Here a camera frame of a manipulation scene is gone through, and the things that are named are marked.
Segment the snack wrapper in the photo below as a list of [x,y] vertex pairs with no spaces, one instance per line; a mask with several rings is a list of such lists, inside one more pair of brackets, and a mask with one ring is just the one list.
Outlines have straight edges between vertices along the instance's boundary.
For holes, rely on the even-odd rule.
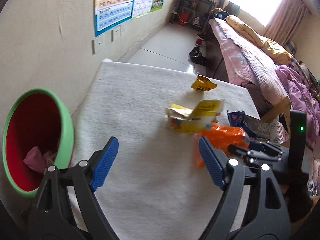
[[228,146],[230,144],[248,148],[250,143],[249,136],[242,128],[218,126],[217,124],[214,124],[210,130],[194,135],[193,151],[197,168],[204,166],[204,161],[199,153],[199,138],[202,136],[206,136],[214,148],[224,151],[228,157],[231,157],[231,154],[228,152]]
[[227,116],[231,126],[241,127],[248,134],[249,137],[256,139],[257,135],[248,127],[248,125],[244,121],[245,119],[244,111],[229,112],[229,110],[227,110]]
[[223,111],[224,100],[203,100],[194,110],[171,104],[165,115],[168,126],[184,133],[198,133],[209,130],[216,117]]
[[205,76],[197,75],[196,80],[191,85],[191,88],[197,91],[209,91],[217,87],[217,84],[213,83],[209,78]]

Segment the floor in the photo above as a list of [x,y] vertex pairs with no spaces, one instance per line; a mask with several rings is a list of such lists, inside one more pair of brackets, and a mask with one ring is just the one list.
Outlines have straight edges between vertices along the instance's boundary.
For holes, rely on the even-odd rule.
[[[189,52],[199,31],[178,24],[167,24],[139,49],[128,63],[168,68],[205,75],[205,66],[194,64]],[[205,57],[205,43],[200,48]]]

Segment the sneaker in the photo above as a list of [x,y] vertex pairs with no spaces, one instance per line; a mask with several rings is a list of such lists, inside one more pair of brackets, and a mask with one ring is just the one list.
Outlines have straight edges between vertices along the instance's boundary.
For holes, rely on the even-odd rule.
[[199,47],[194,47],[189,53],[189,57],[196,56],[198,54],[201,54]]
[[197,33],[196,36],[197,36],[199,39],[201,39],[202,41],[204,41],[204,38],[205,38],[204,34],[202,34],[202,33]]
[[201,39],[197,39],[196,42],[195,42],[195,45],[200,47],[202,44],[202,40]]
[[207,58],[202,56],[201,54],[190,57],[190,60],[195,64],[200,64],[202,66],[205,66],[207,63]]

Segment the blue gripper pad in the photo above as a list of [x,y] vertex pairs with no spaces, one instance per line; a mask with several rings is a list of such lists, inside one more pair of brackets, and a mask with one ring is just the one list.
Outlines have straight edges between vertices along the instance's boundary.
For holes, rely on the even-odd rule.
[[199,139],[199,152],[214,184],[220,187],[221,190],[224,190],[226,186],[226,182],[224,180],[224,170],[217,157],[214,155],[212,146],[208,144],[204,137]]
[[93,170],[92,181],[90,183],[90,187],[93,191],[96,191],[98,187],[103,185],[113,161],[117,156],[118,149],[119,141],[117,138],[113,137],[102,150],[104,153]]

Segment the white tablecloth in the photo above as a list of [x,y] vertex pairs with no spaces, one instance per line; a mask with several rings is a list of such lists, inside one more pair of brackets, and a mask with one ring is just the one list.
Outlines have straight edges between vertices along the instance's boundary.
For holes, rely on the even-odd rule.
[[[220,200],[206,168],[192,159],[190,134],[166,128],[164,109],[170,103],[194,108],[203,99],[225,99],[226,110],[259,118],[248,91],[213,80],[208,92],[190,88],[189,73],[118,62],[102,62],[78,118],[72,165],[102,149],[111,136],[119,153],[97,200],[121,240],[198,239]],[[244,214],[243,193],[234,227]],[[74,193],[70,193],[73,206]],[[75,210],[80,227],[79,211]]]

